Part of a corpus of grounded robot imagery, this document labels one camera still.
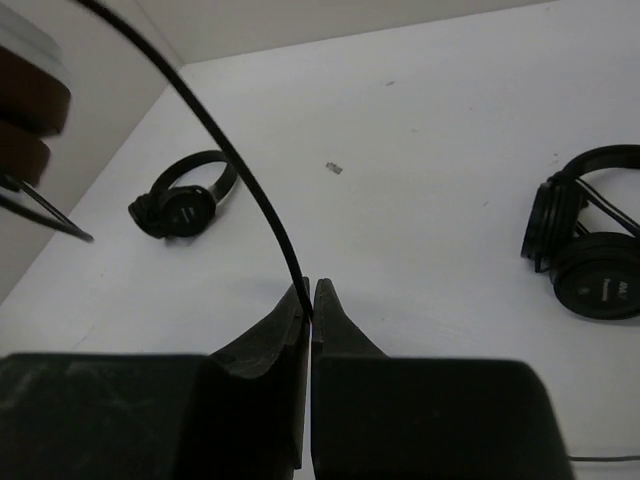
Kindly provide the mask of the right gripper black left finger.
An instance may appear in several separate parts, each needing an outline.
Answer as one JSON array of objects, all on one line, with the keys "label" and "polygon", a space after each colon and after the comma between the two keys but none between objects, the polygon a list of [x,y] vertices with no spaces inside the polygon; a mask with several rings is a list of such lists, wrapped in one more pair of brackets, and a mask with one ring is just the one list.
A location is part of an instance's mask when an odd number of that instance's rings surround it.
[{"label": "right gripper black left finger", "polygon": [[310,324],[294,289],[210,355],[20,353],[1,361],[5,479],[290,479]]}]

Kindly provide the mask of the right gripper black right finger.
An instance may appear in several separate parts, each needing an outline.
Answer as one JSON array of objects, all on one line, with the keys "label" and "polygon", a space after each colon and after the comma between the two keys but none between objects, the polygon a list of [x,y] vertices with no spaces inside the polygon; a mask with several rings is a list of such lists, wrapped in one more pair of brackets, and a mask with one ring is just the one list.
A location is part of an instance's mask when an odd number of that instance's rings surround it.
[{"label": "right gripper black right finger", "polygon": [[392,357],[317,283],[311,457],[319,479],[570,479],[547,391],[498,359]]}]

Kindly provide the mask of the brown silver headphones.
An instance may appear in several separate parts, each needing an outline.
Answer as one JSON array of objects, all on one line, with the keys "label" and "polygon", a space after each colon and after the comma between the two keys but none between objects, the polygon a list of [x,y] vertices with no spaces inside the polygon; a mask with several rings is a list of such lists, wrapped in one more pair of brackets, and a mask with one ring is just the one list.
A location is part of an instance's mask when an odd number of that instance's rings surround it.
[{"label": "brown silver headphones", "polygon": [[48,138],[65,128],[69,73],[56,41],[1,6],[1,187],[39,184],[50,158]]}]

